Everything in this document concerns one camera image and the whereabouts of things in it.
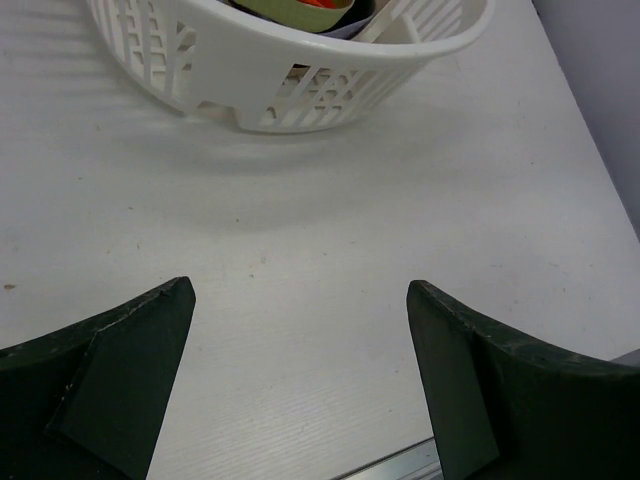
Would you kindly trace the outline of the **green square panda plate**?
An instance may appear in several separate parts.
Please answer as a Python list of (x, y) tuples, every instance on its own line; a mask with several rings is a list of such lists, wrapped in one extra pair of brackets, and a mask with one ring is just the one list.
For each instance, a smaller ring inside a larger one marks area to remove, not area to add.
[(338, 9), (318, 8), (297, 0), (244, 0), (235, 4), (284, 26), (321, 32), (337, 24), (353, 5), (353, 1), (340, 2)]

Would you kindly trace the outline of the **orange round plate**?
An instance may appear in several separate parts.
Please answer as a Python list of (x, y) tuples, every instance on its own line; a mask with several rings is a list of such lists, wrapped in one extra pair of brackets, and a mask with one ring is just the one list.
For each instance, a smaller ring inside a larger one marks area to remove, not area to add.
[(341, 2), (338, 0), (300, 0), (305, 4), (312, 5), (318, 8), (325, 9), (338, 9), (341, 6)]

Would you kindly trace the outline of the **black round plate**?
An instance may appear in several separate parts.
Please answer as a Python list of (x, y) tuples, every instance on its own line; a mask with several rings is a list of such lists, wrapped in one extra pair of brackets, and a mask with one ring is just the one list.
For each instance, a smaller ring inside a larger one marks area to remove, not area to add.
[(349, 11), (336, 24), (342, 28), (369, 19), (376, 11), (375, 0), (355, 0)]

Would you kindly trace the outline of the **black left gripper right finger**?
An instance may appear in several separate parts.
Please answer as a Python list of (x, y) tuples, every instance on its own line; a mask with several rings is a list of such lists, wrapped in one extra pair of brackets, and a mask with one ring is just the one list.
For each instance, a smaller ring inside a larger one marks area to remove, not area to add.
[(481, 314), (424, 280), (407, 313), (447, 479), (635, 479), (639, 370)]

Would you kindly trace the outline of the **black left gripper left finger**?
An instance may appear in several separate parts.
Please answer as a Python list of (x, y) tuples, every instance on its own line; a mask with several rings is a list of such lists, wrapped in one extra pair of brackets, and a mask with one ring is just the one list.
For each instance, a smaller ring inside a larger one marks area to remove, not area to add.
[(2, 478), (146, 478), (193, 313), (176, 277), (2, 349)]

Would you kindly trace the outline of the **purple square panda plate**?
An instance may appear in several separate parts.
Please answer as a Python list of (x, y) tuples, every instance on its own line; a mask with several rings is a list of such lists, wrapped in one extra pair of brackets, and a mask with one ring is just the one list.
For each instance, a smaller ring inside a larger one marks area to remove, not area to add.
[(371, 21), (372, 17), (359, 20), (343, 27), (335, 28), (324, 33), (324, 36), (336, 39), (351, 39), (361, 32)]

